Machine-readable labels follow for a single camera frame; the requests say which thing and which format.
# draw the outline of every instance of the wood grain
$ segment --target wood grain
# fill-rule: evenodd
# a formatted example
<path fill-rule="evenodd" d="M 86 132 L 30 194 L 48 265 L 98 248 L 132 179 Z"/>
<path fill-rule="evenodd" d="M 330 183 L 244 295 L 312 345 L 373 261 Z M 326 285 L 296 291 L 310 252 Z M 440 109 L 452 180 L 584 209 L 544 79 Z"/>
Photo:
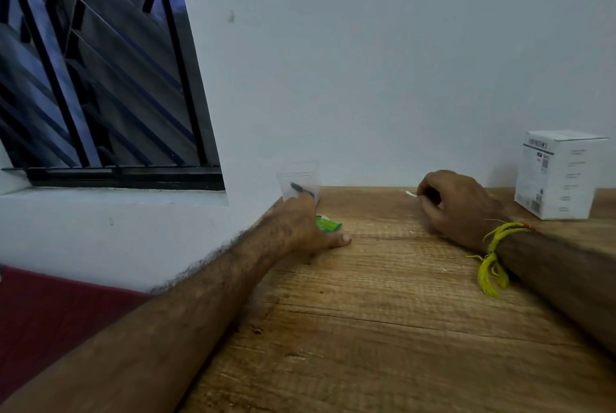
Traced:
<path fill-rule="evenodd" d="M 319 213 L 353 243 L 273 269 L 181 411 L 615 412 L 612 358 L 521 284 L 486 297 L 477 261 L 404 191 L 324 188 Z M 566 223 L 492 193 L 544 231 L 616 249 L 616 191 Z"/>

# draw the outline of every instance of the window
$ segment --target window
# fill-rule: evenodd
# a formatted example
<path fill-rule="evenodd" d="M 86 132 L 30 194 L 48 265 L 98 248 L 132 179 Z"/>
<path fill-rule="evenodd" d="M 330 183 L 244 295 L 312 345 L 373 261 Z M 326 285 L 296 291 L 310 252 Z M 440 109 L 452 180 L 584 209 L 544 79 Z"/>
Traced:
<path fill-rule="evenodd" d="M 223 190 L 184 0 L 0 0 L 0 139 L 34 186 Z"/>

